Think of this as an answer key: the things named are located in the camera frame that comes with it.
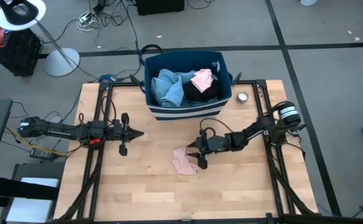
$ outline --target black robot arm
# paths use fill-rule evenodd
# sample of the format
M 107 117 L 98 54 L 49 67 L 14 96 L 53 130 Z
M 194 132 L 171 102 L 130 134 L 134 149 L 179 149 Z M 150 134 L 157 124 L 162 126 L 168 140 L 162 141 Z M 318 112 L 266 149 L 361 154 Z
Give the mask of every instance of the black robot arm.
M 23 119 L 17 131 L 23 138 L 53 136 L 69 140 L 78 140 L 82 146 L 91 147 L 98 147 L 104 144 L 104 141 L 122 141 L 122 144 L 119 146 L 119 153 L 122 156 L 127 155 L 126 143 L 144 134 L 129 126 L 127 113 L 122 114 L 122 123 L 118 119 L 115 119 L 110 125 L 107 125 L 104 121 L 88 121 L 85 124 L 83 123 L 81 114 L 80 121 L 81 124 L 73 126 L 52 123 L 34 116 Z
M 278 111 L 280 120 L 274 123 L 273 113 Z M 278 144 L 280 136 L 290 129 L 296 129 L 300 124 L 300 115 L 295 105 L 289 101 L 283 101 L 275 105 L 268 113 L 257 118 L 256 122 L 240 132 L 226 133 L 224 137 L 217 136 L 213 128 L 200 130 L 200 137 L 188 147 L 197 147 L 200 152 L 191 153 L 189 156 L 198 159 L 201 169 L 208 167 L 205 156 L 212 153 L 241 151 L 249 143 L 249 140 L 266 131 L 272 143 Z M 213 136 L 207 137 L 207 131 L 212 130 Z

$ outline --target denim fabric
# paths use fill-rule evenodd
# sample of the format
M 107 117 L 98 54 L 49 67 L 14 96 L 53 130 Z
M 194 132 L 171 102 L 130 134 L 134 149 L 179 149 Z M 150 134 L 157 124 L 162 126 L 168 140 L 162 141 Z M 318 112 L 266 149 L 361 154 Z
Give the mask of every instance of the denim fabric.
M 151 94 L 158 104 L 163 107 L 198 106 L 207 103 L 184 102 L 183 84 L 189 82 L 195 75 L 195 71 L 188 73 L 174 73 L 167 69 L 159 71 L 158 78 L 151 79 Z

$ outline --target pink cloth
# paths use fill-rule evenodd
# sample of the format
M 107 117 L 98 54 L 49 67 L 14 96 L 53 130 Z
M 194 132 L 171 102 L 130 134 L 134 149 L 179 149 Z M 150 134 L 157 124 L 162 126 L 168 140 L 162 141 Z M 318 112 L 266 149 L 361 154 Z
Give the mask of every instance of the pink cloth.
M 198 169 L 188 161 L 186 151 L 186 147 L 173 150 L 172 163 L 176 168 L 177 174 L 195 175 Z
M 191 82 L 201 93 L 211 87 L 213 78 L 212 71 L 210 69 L 201 69 L 194 73 L 194 75 L 195 76 L 191 79 Z

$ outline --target black box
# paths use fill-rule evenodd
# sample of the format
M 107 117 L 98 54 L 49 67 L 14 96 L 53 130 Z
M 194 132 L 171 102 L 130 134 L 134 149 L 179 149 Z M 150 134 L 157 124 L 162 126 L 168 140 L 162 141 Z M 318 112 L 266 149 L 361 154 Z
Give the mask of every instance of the black box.
M 180 12 L 184 10 L 184 0 L 136 0 L 139 15 Z
M 34 73 L 42 44 L 30 30 L 8 31 L 0 28 L 0 64 L 15 76 Z

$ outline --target wooden tabletop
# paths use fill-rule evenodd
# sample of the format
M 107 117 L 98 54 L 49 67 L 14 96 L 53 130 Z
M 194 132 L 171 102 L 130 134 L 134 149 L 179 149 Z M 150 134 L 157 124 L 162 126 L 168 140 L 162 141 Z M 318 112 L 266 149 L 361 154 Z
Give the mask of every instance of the wooden tabletop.
M 287 99 L 281 80 L 268 80 L 267 86 L 272 105 Z M 83 113 L 85 121 L 93 119 L 98 87 L 83 85 L 77 114 Z M 235 100 L 240 91 L 248 93 L 247 103 Z M 208 169 L 199 170 L 197 175 L 178 175 L 172 164 L 172 151 L 195 141 L 200 119 L 156 121 L 137 87 L 115 87 L 113 102 L 118 119 L 121 113 L 128 113 L 130 126 L 145 134 L 127 145 L 127 157 L 118 153 L 120 142 L 106 142 L 95 221 L 259 218 L 268 212 L 277 216 L 262 137 L 250 140 L 242 151 L 207 156 Z M 252 86 L 233 86 L 232 98 L 216 118 L 234 131 L 251 125 L 257 118 Z M 203 126 L 215 128 L 218 135 L 228 132 L 215 121 L 204 121 Z M 299 145 L 291 136 L 288 141 Z M 71 142 L 70 150 L 77 146 L 77 142 Z M 292 189 L 316 212 L 301 151 L 289 145 L 282 150 Z M 87 149 L 80 149 L 67 159 L 55 218 L 66 212 L 80 192 L 86 155 Z M 85 217 L 90 197 L 89 194 Z

